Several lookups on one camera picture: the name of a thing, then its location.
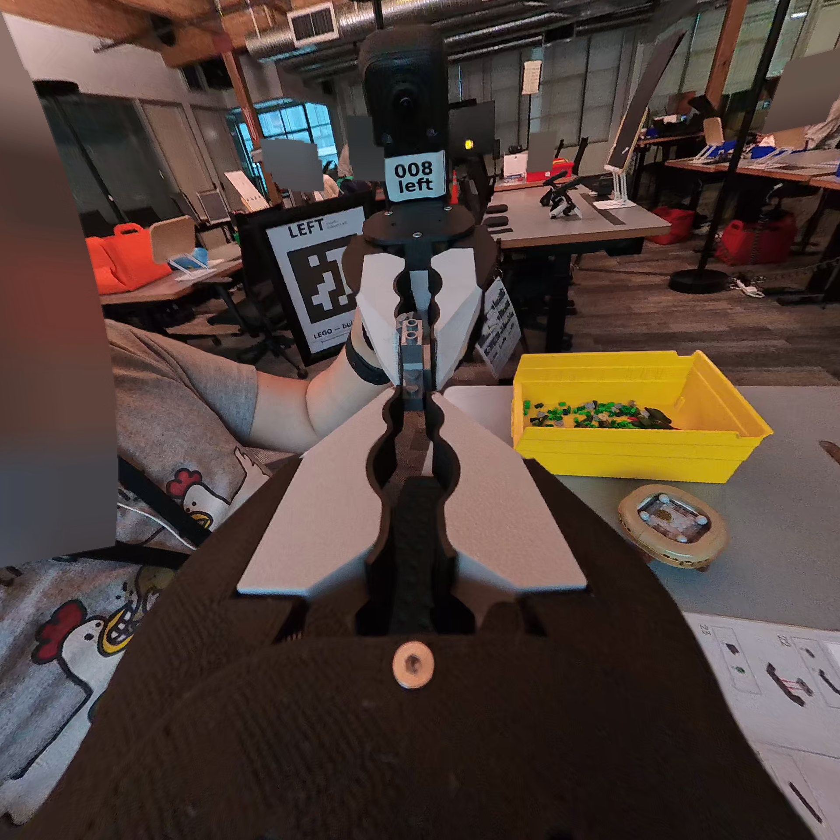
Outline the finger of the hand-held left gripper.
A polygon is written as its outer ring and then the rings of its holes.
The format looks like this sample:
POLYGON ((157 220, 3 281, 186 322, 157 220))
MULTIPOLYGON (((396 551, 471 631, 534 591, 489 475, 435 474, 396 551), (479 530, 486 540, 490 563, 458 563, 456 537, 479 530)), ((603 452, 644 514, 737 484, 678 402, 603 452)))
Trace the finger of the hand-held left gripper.
POLYGON ((400 297, 396 279, 405 269, 403 257, 388 253, 365 255, 360 291, 356 296, 362 324, 384 373, 394 386, 402 384, 396 310, 400 297))
POLYGON ((482 289, 472 248, 450 248, 430 261, 426 270, 430 356, 424 379, 428 391, 439 392, 467 353, 481 312, 482 289))

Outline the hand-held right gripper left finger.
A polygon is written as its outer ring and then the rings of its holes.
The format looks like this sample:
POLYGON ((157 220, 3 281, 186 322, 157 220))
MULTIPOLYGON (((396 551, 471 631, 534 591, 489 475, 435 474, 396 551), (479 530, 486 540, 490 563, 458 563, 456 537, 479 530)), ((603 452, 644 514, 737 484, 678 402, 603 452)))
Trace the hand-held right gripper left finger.
POLYGON ((403 394, 389 387, 303 455, 236 586, 336 608, 389 629, 396 594, 392 504, 403 394))

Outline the long studded toy brick plate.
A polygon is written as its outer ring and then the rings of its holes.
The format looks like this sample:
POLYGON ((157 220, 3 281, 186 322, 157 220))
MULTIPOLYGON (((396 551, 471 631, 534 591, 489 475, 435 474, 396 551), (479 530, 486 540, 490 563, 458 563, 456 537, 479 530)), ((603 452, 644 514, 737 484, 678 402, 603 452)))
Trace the long studded toy brick plate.
POLYGON ((406 412, 424 413, 426 392, 433 383, 431 332, 416 311, 401 315, 396 327, 404 408, 406 412))

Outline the white printed card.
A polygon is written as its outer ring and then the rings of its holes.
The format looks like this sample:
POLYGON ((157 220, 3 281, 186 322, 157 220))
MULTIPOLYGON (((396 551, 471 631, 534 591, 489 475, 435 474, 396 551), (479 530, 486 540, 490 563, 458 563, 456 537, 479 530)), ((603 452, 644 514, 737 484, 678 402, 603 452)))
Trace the white printed card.
POLYGON ((518 315, 501 275, 497 274, 485 291, 484 320, 476 340, 478 356, 495 380, 503 378, 521 337, 518 315))

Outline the black monitor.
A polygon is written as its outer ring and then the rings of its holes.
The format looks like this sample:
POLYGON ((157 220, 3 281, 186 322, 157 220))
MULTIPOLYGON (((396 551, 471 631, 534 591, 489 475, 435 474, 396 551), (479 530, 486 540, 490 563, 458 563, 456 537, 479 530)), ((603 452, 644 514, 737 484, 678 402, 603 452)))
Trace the black monitor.
POLYGON ((453 160, 492 155, 496 148, 495 102, 459 103, 448 111, 448 154, 453 160))

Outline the yellow plastic bin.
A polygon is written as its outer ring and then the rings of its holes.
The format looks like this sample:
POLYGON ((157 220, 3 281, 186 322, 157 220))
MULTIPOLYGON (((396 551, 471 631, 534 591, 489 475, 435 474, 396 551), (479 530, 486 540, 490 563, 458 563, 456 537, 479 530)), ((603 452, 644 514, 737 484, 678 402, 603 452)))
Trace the yellow plastic bin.
POLYGON ((511 438, 558 476, 727 482, 773 431, 701 351, 532 353, 512 381, 511 438), (524 401, 636 401, 676 430, 528 427, 524 401))

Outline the grey background table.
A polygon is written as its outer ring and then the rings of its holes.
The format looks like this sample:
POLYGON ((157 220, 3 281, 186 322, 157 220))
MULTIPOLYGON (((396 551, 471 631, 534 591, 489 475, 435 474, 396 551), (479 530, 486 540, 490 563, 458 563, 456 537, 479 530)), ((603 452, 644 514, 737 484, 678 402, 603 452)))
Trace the grey background table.
POLYGON ((598 207, 596 196, 580 185, 566 192, 576 211, 551 217, 550 208, 541 204, 547 190, 530 185, 491 200, 506 205, 508 219, 506 227, 491 233, 499 244, 502 279, 512 299, 531 312, 547 307, 545 351, 559 353, 571 348, 564 330, 572 258, 599 252, 639 254, 645 239, 669 233, 670 223, 634 203, 598 207))

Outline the pile of small toy bricks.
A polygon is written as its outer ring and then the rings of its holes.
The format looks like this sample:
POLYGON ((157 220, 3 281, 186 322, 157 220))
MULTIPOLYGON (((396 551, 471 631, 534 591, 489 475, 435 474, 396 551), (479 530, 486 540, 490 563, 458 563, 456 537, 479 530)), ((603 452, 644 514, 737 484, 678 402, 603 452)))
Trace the pile of small toy bricks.
POLYGON ((528 427, 676 430, 672 420, 663 411, 640 405, 636 401, 591 400, 575 406, 568 402, 546 404, 526 400, 521 415, 528 427))

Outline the black and white tool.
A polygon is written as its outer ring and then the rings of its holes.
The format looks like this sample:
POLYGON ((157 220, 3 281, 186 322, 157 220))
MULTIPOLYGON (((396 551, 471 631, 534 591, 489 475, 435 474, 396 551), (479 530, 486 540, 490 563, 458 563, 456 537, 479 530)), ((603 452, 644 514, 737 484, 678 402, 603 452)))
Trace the black and white tool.
POLYGON ((565 178, 561 174, 553 175, 543 181, 542 186, 547 187, 547 190, 540 197, 539 203, 542 207, 549 209, 551 219, 582 217, 571 194, 582 181, 583 179, 579 176, 565 178))

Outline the red bag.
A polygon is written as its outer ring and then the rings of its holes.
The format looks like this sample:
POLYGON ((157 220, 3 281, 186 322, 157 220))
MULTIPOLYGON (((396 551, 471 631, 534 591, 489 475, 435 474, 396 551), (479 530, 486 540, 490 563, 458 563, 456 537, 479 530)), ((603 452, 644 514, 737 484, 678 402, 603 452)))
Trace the red bag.
POLYGON ((789 258, 796 234, 795 216, 785 211, 754 224, 734 219, 723 229, 715 257, 728 266, 781 264, 789 258))
POLYGON ((673 245, 684 242, 694 229, 697 213, 683 206, 658 206, 652 213, 669 224, 666 233, 651 235, 647 241, 656 245, 673 245))

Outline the tall black panel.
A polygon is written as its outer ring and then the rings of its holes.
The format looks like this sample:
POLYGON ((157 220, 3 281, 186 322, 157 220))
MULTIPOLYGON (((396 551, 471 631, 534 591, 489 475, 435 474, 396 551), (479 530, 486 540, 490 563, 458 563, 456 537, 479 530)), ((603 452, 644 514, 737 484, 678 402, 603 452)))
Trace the tall black panel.
POLYGON ((686 33, 684 28, 677 30, 657 45, 640 77, 605 162, 605 170, 612 175, 612 196, 608 200, 595 202, 599 209, 614 211, 634 204, 627 190, 628 162, 643 128, 650 100, 686 33))

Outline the black pole with round base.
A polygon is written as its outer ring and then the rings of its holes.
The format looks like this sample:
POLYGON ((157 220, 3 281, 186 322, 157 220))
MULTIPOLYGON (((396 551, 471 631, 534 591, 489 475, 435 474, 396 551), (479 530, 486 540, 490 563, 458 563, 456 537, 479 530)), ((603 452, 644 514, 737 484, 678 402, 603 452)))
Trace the black pole with round base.
POLYGON ((770 68, 774 51, 778 44, 790 4, 790 1, 778 1, 775 5, 770 30, 764 41, 763 51, 754 73, 752 85, 746 99, 746 106, 741 125, 738 130, 736 144, 733 148, 713 214, 710 218, 707 238, 700 252, 698 264, 695 268, 678 270, 669 277, 668 288, 672 291, 691 295, 706 295, 719 293, 728 288, 729 274, 726 271, 708 267, 708 263, 714 256, 718 229, 721 225, 725 210, 729 205, 733 189, 737 184, 737 171, 747 143, 750 125, 760 99, 764 82, 766 81, 768 75, 768 70, 770 68))

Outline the orange bag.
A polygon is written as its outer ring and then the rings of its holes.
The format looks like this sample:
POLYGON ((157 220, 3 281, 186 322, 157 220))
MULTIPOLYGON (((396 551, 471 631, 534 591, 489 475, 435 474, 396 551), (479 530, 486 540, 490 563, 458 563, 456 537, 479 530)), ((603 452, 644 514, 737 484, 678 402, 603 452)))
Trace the orange bag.
POLYGON ((172 273, 154 261, 150 232, 139 224, 119 224, 111 236, 85 242, 101 296, 135 291, 172 273))

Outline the open building instruction booklet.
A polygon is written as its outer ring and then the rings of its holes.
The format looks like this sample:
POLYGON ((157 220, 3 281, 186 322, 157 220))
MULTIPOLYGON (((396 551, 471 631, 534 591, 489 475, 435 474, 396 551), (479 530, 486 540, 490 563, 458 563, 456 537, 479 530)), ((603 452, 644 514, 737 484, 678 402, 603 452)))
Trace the open building instruction booklet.
POLYGON ((839 838, 839 633, 685 613, 731 714, 816 838, 839 838))

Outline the silver ceiling duct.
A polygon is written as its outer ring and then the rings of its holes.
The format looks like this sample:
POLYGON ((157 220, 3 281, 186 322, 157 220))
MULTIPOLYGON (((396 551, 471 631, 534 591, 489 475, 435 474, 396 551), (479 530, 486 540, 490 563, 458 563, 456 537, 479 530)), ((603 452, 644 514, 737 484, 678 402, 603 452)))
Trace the silver ceiling duct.
MULTIPOLYGON (((292 60, 321 49, 335 49, 360 43, 375 31, 371 3, 333 3, 339 24, 340 38, 320 45, 295 48, 286 22, 261 35, 248 36, 245 47, 260 62, 292 60)), ((385 27, 408 25, 443 26, 472 24, 496 17, 521 6, 512 1, 400 1, 382 2, 385 27)))

